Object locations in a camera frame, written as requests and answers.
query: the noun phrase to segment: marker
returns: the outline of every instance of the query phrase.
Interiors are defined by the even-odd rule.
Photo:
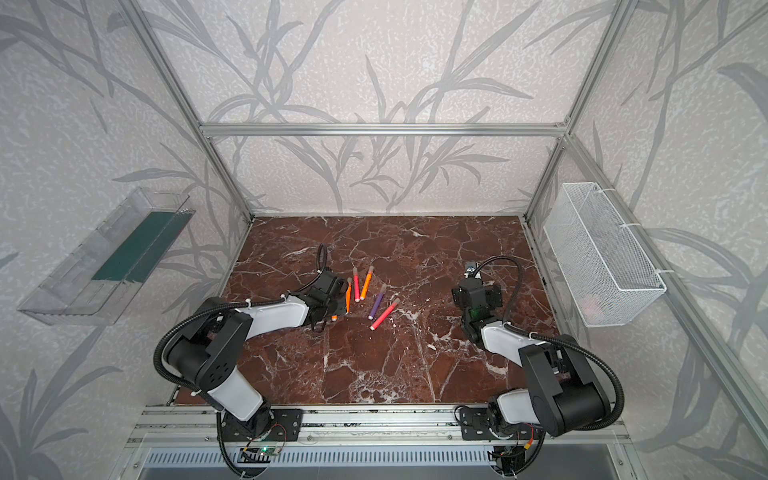
[[[390,313],[392,313],[392,311],[395,309],[396,306],[397,306],[397,300],[392,302],[392,305],[390,305],[387,308],[387,310],[384,310],[384,313],[382,313],[382,315],[379,318],[376,319],[376,321],[373,323],[373,325],[370,326],[370,329],[371,330],[375,330],[375,329],[379,328],[379,325],[381,325],[382,322],[386,319],[386,317],[389,316]]]
[[[373,277],[373,265],[368,268],[368,276],[366,276],[366,283],[362,286],[362,293],[360,293],[360,299],[366,299],[366,293],[368,293],[368,287],[371,285],[371,278]]]
[[[382,285],[382,289],[379,290],[379,295],[376,297],[376,301],[373,304],[373,308],[371,309],[371,314],[368,315],[368,320],[373,320],[373,317],[376,316],[376,311],[379,309],[379,305],[381,305],[382,299],[384,298],[385,291],[386,291],[386,283]]]
[[[357,276],[357,267],[352,268],[352,274],[355,277],[355,301],[360,301],[360,277]]]
[[[352,277],[346,278],[346,314],[349,315],[349,304],[352,301]]]

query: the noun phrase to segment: pink marker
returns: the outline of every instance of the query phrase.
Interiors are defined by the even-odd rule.
[[[392,313],[392,311],[395,309],[396,306],[397,306],[397,300],[392,302],[392,305],[390,305],[387,308],[387,310],[384,310],[384,313],[382,313],[382,315],[379,318],[376,319],[376,321],[370,327],[371,330],[375,330],[375,329],[379,328],[379,325],[381,325],[382,322],[386,319],[386,317],[388,317],[389,314]]]
[[[357,276],[357,267],[352,268],[353,277],[355,278],[355,301],[360,301],[360,277]]]
[[[382,285],[382,289],[379,291],[379,295],[376,297],[376,301],[373,304],[373,308],[371,309],[371,314],[368,315],[368,320],[373,320],[373,317],[376,316],[376,311],[379,309],[379,305],[382,303],[382,299],[384,298],[384,292],[386,291],[386,283]]]

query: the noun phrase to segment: red marker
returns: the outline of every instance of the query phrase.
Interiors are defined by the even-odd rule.
[[[360,301],[360,277],[357,276],[357,267],[352,268],[353,276],[355,277],[355,301]]]
[[[379,325],[381,325],[382,322],[386,319],[386,317],[389,316],[390,313],[392,313],[392,311],[395,309],[396,306],[397,306],[397,300],[392,302],[392,305],[390,305],[389,308],[387,308],[387,310],[384,310],[384,313],[382,313],[382,315],[376,319],[376,321],[370,327],[371,330],[375,330],[379,328]]]

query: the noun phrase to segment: wallpaper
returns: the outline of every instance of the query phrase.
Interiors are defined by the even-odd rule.
[[[636,12],[577,133],[768,395],[767,48],[765,0]]]
[[[218,122],[563,121],[613,0],[141,0]]]
[[[649,478],[768,478],[768,458],[663,297],[626,326],[588,329],[582,323],[543,231],[560,185],[580,181],[587,179],[566,151],[531,217],[545,258],[539,267],[548,271],[571,335],[619,376],[626,395],[621,418]],[[604,384],[612,397],[610,383]]]
[[[251,209],[267,215],[521,214],[554,147],[549,137],[218,140]]]
[[[219,288],[247,225],[114,2],[0,3],[0,477],[107,478],[158,337]],[[46,326],[19,303],[136,187],[197,212],[118,322]]]

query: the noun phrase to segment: orange marker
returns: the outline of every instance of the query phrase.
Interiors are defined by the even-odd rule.
[[[349,304],[352,302],[352,277],[346,278],[346,314],[349,315]]]
[[[366,283],[362,286],[362,293],[360,293],[360,299],[366,299],[366,293],[368,293],[368,287],[371,285],[371,278],[373,277],[373,265],[368,269],[368,276],[366,277]]]
[[[379,325],[381,325],[382,322],[386,319],[386,317],[389,316],[390,313],[392,313],[392,311],[395,309],[396,306],[397,306],[397,300],[392,302],[392,305],[390,305],[389,308],[387,308],[387,310],[384,310],[384,313],[382,313],[382,315],[376,319],[373,325],[370,326],[370,329],[375,330],[379,328]]]
[[[357,276],[357,267],[352,267],[352,275],[355,277],[355,301],[360,301],[360,277]]]

